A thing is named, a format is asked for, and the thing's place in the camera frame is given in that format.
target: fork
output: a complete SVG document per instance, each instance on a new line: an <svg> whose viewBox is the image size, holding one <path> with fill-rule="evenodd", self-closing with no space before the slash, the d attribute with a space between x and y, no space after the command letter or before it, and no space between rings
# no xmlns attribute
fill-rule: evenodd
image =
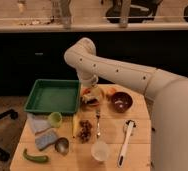
<svg viewBox="0 0 188 171"><path fill-rule="evenodd" d="M98 139L100 137L100 135L101 135L100 127L99 127L99 119L100 119L100 109L99 108L96 109L96 118L97 118L97 133L96 133L96 137Z"/></svg>

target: wooden table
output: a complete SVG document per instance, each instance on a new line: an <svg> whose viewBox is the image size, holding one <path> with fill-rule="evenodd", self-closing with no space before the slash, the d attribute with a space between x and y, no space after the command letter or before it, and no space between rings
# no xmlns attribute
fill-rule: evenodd
<svg viewBox="0 0 188 171"><path fill-rule="evenodd" d="M81 119L88 119L92 124L92 136L88 143L80 143L78 138L72 137L72 117L64 117L60 128L53 128L59 136L67 137L70 141L70 150L67 156L57 153L51 145L43 151L35 146L35 135L26 122L19 144L11 163L11 171L90 171L90 170L150 170L150 133L151 123L144 97L129 89L115 84L99 85L104 91L108 87L116 87L118 91L128 92L133 98L132 107L124 114L115 113L107 100L101 106L101 138L108 143L111 155L104 163L98 163L91 156L91 146L96 140L96 118L94 110L79 109ZM132 119L137 127L133 130L128 145L127 156L122 168L117 167L119 152L124 141L123 125L126 120ZM50 161L46 164L30 162L22 157L24 148L32 155L48 155Z"/></svg>

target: chair wheel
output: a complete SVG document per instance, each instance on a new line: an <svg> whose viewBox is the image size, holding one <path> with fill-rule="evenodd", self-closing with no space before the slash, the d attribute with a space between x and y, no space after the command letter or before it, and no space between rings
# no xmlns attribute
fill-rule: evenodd
<svg viewBox="0 0 188 171"><path fill-rule="evenodd" d="M8 161L9 158L10 158L10 154L8 154L8 153L0 154L0 161Z"/></svg>
<svg viewBox="0 0 188 171"><path fill-rule="evenodd" d="M13 112L11 113L11 119L17 119L18 118L18 113L17 112Z"/></svg>

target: black cabinet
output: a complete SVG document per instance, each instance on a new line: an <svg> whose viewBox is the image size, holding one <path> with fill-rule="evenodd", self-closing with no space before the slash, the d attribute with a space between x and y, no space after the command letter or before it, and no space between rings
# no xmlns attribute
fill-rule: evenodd
<svg viewBox="0 0 188 171"><path fill-rule="evenodd" d="M0 95L28 95L38 78L77 79L63 55L82 37L99 56L188 76L188 30L0 33Z"/></svg>

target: wooden bowl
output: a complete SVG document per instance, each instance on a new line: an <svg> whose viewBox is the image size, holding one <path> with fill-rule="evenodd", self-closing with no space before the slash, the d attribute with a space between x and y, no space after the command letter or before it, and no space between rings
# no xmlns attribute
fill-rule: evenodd
<svg viewBox="0 0 188 171"><path fill-rule="evenodd" d="M111 105L118 113L124 113L132 104L131 96L125 92L116 92L111 96Z"/></svg>

